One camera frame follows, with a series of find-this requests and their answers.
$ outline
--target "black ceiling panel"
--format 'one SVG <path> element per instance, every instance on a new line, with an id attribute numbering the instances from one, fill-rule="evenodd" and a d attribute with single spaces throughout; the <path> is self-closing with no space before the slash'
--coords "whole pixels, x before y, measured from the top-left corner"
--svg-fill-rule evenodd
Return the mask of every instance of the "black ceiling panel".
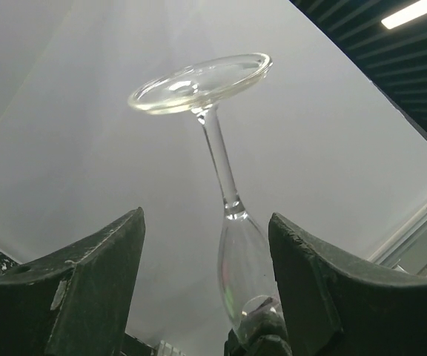
<path id="1" fill-rule="evenodd" d="M 291 0 L 427 131 L 427 14 L 388 30 L 381 20 L 417 0 Z"/>

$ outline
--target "clear glass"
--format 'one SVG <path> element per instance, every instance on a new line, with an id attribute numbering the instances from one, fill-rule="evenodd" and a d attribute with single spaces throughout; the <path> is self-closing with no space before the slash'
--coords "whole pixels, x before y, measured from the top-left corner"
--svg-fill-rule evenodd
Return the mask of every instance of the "clear glass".
<path id="1" fill-rule="evenodd" d="M 268 239 L 236 190 L 217 108 L 220 99 L 265 77 L 271 65 L 271 58 L 263 53 L 214 59 L 153 80 L 128 99 L 132 108 L 150 114 L 191 111 L 202 125 L 224 202 L 219 287 L 233 329 L 243 344 L 263 322 L 284 325 L 284 321 Z"/>

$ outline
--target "glass stem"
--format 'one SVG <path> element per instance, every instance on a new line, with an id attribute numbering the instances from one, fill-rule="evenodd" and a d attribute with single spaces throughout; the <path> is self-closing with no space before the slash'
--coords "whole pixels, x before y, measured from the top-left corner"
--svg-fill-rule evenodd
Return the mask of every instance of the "glass stem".
<path id="1" fill-rule="evenodd" d="M 193 111 L 196 114 L 207 139 L 208 149 L 211 152 L 213 166 L 216 176 L 219 179 L 220 189 L 222 190 L 225 210 L 231 214 L 237 214 L 244 211 L 242 201 L 236 191 L 234 176 L 231 173 L 230 163 L 228 161 L 227 150 L 223 141 L 222 131 L 220 130 L 219 118 L 216 115 L 218 104 L 209 108 Z"/>

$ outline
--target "ceiling light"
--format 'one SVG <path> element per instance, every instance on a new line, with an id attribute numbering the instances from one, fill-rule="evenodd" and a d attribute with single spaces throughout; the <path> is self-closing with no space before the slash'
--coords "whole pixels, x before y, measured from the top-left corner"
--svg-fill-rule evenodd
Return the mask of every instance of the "ceiling light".
<path id="1" fill-rule="evenodd" d="M 382 24 L 391 30 L 427 13 L 427 0 L 419 0 L 408 7 L 382 20 Z"/>

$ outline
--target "metal frame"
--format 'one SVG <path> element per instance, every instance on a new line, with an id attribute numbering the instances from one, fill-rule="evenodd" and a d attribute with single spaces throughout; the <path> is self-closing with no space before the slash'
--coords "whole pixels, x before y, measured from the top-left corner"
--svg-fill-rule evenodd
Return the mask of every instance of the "metal frame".
<path id="1" fill-rule="evenodd" d="M 427 203 L 386 240 L 367 260 L 383 266 L 394 267 L 403 252 L 407 251 L 427 230 Z"/>

